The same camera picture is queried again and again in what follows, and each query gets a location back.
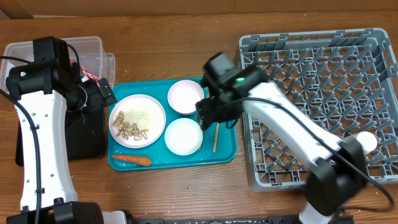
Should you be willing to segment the red snack wrapper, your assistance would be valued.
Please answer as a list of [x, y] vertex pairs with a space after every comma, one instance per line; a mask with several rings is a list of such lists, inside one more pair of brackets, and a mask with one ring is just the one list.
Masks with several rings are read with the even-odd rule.
[[90, 73], [84, 66], [80, 65], [80, 67], [78, 67], [78, 63], [76, 61], [70, 61], [70, 68], [72, 72], [72, 82], [76, 83], [78, 80], [80, 80], [81, 82], [85, 82], [91, 79], [98, 83], [99, 78]]

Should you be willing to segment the white round plate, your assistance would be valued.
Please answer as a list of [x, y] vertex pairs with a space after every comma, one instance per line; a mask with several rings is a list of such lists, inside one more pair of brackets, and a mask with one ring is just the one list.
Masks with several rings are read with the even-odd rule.
[[[116, 115], [119, 111], [129, 110], [146, 110], [152, 118], [152, 126], [147, 132], [147, 139], [135, 141], [133, 137], [128, 140], [123, 139], [121, 136], [117, 137], [117, 129], [112, 127]], [[122, 146], [139, 149], [154, 143], [164, 132], [166, 124], [166, 115], [163, 106], [153, 97], [143, 94], [135, 94], [127, 96], [119, 101], [111, 110], [109, 115], [109, 133], [112, 138]]]

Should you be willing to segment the white paper cup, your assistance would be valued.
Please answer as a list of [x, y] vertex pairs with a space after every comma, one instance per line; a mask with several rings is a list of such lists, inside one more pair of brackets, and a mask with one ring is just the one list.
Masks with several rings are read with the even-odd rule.
[[378, 141], [375, 135], [370, 132], [362, 131], [360, 133], [347, 136], [343, 140], [344, 142], [349, 142], [354, 139], [362, 145], [364, 156], [367, 156], [370, 152], [377, 148]]

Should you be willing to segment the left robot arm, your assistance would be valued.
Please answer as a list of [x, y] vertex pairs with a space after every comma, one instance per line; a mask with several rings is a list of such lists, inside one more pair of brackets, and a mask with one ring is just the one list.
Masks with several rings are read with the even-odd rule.
[[21, 212], [8, 223], [132, 223], [127, 210], [102, 211], [77, 197], [68, 166], [67, 126], [79, 126], [73, 145], [98, 147], [103, 111], [116, 98], [105, 78], [84, 80], [73, 46], [52, 36], [35, 39], [33, 61], [11, 68], [1, 93], [16, 107], [22, 136]]

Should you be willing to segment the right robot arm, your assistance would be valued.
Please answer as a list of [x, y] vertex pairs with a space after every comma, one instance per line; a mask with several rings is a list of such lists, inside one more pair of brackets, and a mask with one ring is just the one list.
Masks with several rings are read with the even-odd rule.
[[330, 223], [338, 209], [367, 186], [364, 157], [377, 146], [373, 134], [363, 131], [340, 139], [293, 105], [258, 66], [240, 70], [222, 52], [203, 70], [200, 85], [210, 96], [195, 105], [203, 130], [247, 113], [279, 137], [309, 171], [300, 223]]

